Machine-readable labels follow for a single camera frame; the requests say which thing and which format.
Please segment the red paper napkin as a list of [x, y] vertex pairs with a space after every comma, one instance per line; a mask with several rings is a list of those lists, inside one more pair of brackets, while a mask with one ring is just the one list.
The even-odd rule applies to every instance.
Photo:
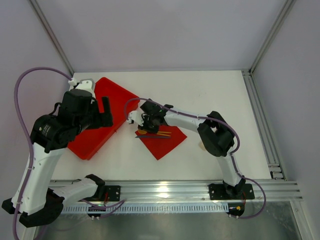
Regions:
[[[145, 145], [145, 147], [155, 157], [156, 160], [160, 160], [165, 155], [173, 151], [187, 138], [187, 136], [176, 126], [163, 125], [159, 127], [159, 131], [171, 132], [171, 138], [140, 138], [141, 142]], [[135, 134], [136, 136], [158, 136], [157, 134], [139, 134], [138, 130], [135, 132]]]

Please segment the yellow plastic spoon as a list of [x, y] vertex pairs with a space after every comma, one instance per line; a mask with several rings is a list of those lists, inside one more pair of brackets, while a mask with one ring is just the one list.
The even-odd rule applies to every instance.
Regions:
[[146, 130], [142, 130], [142, 129], [138, 129], [137, 132], [141, 135], [147, 135], [147, 134], [153, 134], [153, 135], [158, 135], [159, 133], [158, 132], [149, 132], [149, 131], [146, 131]]

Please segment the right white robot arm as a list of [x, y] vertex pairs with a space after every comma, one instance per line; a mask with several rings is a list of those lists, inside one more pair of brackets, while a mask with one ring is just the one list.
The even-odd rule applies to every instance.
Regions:
[[218, 161], [226, 194], [232, 199], [244, 196], [246, 179], [240, 173], [234, 157], [234, 152], [238, 150], [238, 147], [234, 147], [235, 139], [239, 137], [218, 112], [196, 115], [172, 105], [161, 106], [150, 99], [140, 109], [141, 113], [132, 112], [129, 116], [141, 131], [155, 134], [161, 126], [169, 126], [197, 133], [205, 150]]

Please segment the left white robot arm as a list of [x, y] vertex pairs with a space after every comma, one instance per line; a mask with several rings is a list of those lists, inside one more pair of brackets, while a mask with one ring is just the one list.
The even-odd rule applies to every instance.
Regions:
[[29, 135], [31, 152], [24, 179], [14, 197], [4, 200], [2, 208], [9, 214], [19, 214], [26, 228], [49, 225], [63, 208], [86, 198], [99, 200], [105, 191], [105, 181], [94, 174], [61, 190], [49, 187], [56, 165], [68, 144], [84, 130], [112, 127], [110, 101], [102, 97], [103, 112], [93, 95], [81, 89], [64, 93], [54, 110], [39, 117]]

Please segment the yellow plastic fork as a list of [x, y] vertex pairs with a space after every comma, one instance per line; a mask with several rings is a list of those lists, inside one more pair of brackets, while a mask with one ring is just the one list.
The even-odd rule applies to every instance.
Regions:
[[158, 131], [158, 132], [156, 133], [156, 135], [163, 136], [163, 137], [171, 137], [171, 132]]

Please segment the blue plastic knife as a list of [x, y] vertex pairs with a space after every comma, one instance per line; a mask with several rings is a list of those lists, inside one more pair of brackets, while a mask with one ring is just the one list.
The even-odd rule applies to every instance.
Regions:
[[170, 139], [171, 136], [163, 136], [163, 135], [137, 135], [135, 136], [137, 139]]

